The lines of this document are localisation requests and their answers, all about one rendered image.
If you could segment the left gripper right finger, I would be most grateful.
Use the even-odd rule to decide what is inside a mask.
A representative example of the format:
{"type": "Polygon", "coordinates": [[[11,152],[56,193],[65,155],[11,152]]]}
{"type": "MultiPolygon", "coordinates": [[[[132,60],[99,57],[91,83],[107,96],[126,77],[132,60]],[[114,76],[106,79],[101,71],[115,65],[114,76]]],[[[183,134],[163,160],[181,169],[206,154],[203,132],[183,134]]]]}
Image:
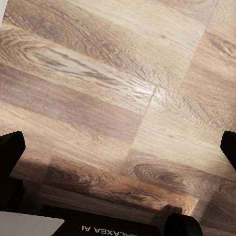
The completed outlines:
{"type": "Polygon", "coordinates": [[[225,131],[220,148],[236,170],[236,133],[225,131]]]}

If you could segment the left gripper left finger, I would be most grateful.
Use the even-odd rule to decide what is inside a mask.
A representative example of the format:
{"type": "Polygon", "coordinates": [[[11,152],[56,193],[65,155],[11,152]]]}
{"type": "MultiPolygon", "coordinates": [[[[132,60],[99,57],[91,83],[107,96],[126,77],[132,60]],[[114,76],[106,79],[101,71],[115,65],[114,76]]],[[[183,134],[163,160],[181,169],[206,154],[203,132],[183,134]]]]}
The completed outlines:
{"type": "Polygon", "coordinates": [[[0,190],[26,149],[22,131],[0,136],[0,190]]]}

